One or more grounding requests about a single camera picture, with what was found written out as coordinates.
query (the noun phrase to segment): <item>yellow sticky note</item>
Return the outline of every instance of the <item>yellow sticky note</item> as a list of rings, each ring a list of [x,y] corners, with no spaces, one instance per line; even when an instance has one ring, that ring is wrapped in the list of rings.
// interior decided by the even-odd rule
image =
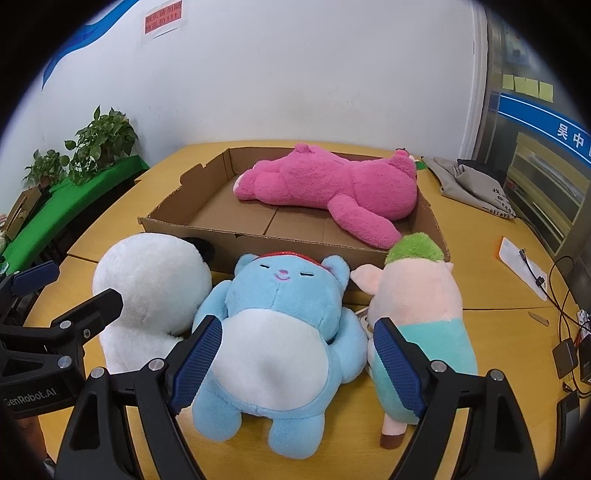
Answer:
[[[524,93],[532,97],[539,98],[538,95],[538,81],[534,79],[526,79],[523,77],[514,77],[515,91],[517,93]]]
[[[540,82],[540,98],[546,102],[554,102],[554,85]]]
[[[506,73],[503,74],[503,88],[505,90],[513,90],[513,75],[507,75]]]

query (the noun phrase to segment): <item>teddy bear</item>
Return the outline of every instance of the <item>teddy bear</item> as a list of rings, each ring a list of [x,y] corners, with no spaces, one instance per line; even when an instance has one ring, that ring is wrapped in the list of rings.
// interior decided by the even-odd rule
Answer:
[[[429,360],[443,360],[456,372],[478,374],[476,357],[462,320],[462,296],[452,276],[453,264],[422,232],[406,235],[388,253],[384,269],[361,265],[351,280],[372,295],[367,321],[370,330],[390,318],[404,338],[416,343]],[[368,342],[368,362],[379,401],[385,410],[380,445],[400,446],[408,424],[418,418],[402,405],[395,385]]]
[[[107,370],[118,374],[166,358],[191,329],[212,275],[194,243],[139,233],[109,248],[96,266],[93,294],[108,288],[121,294],[123,311],[99,341]]]
[[[401,238],[392,221],[417,203],[417,168],[402,149],[391,158],[352,161],[301,143],[283,158],[257,162],[233,191],[239,200],[328,210],[344,230],[388,249]]]
[[[293,252],[240,257],[235,278],[218,284],[195,316],[222,321],[222,344],[193,402],[195,428],[222,442],[242,413],[272,419],[270,448],[304,459],[318,448],[324,411],[367,358],[367,337],[342,307],[349,266]]]

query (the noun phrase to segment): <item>potted plant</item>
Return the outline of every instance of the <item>potted plant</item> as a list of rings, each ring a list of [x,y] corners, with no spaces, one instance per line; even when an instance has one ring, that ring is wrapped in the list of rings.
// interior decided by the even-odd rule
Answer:
[[[75,150],[68,176],[76,185],[86,183],[117,159],[128,157],[138,138],[124,113],[111,108],[108,114],[101,115],[100,105],[93,121],[76,135],[78,141],[65,142],[68,150]]]
[[[66,177],[64,167],[70,161],[67,155],[60,155],[55,150],[47,150],[45,155],[40,155],[39,150],[35,150],[33,159],[33,164],[26,167],[29,173],[23,180],[44,189],[57,185]]]

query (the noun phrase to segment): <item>green plush hair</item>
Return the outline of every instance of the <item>green plush hair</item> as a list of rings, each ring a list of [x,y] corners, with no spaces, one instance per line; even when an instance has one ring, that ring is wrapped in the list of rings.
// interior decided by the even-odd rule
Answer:
[[[403,236],[386,256],[386,265],[401,258],[426,258],[432,262],[443,260],[443,252],[431,238],[422,232]]]

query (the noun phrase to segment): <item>blue bear's ear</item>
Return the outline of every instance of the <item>blue bear's ear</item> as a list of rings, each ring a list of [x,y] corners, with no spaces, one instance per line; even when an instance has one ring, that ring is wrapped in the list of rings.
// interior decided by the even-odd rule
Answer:
[[[347,262],[338,255],[332,255],[322,261],[322,266],[335,276],[340,283],[341,290],[345,291],[349,284],[349,274],[351,272]]]
[[[258,258],[255,254],[244,254],[238,259],[236,266],[234,267],[234,276],[238,275],[240,271],[246,267],[250,262]]]

